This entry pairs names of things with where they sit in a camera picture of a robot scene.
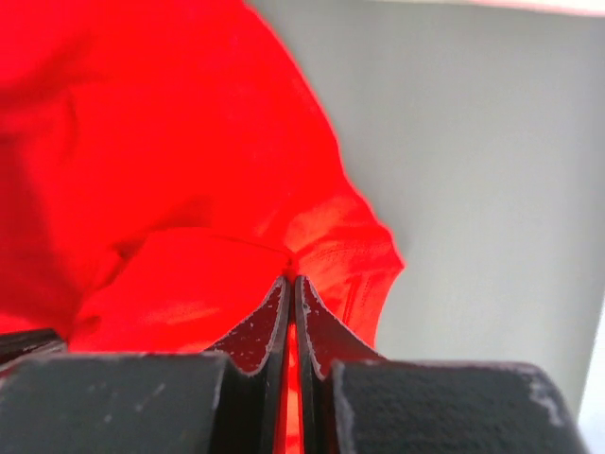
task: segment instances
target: red fabric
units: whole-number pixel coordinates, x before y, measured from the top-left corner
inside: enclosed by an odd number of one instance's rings
[[[0,332],[196,352],[298,272],[373,343],[402,261],[242,2],[3,0],[0,55]]]

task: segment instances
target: red cloth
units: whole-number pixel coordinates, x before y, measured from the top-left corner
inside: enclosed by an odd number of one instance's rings
[[[0,56],[0,332],[197,352],[288,272],[373,343],[402,261],[242,2],[3,0]]]

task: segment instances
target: gray wall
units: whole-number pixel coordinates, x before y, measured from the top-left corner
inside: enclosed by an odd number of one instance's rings
[[[605,21],[252,3],[408,262],[379,349],[533,362],[577,411],[605,289]]]

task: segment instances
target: black plastic part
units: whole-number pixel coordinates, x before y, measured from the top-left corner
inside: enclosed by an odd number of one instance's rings
[[[38,329],[0,336],[0,366],[29,354],[58,353],[65,342],[52,329]]]
[[[226,375],[218,355],[28,358],[0,389],[0,452],[210,452]]]
[[[0,453],[273,452],[289,290],[276,281],[203,354],[11,362],[0,378]]]
[[[339,452],[580,454],[561,395],[525,364],[336,363]]]
[[[221,400],[219,415],[233,414],[242,407],[255,413],[245,422],[232,420],[217,426],[215,452],[236,452],[231,445],[236,438],[233,434],[249,430],[258,437],[249,445],[251,452],[273,452],[280,417],[289,308],[290,285],[282,277],[258,309],[206,350],[229,355],[241,373],[240,386],[233,387],[233,392]]]
[[[581,454],[562,397],[526,364],[387,361],[307,278],[295,287],[305,454]]]
[[[338,452],[330,368],[334,360],[383,361],[330,312],[306,277],[294,288],[305,454]]]

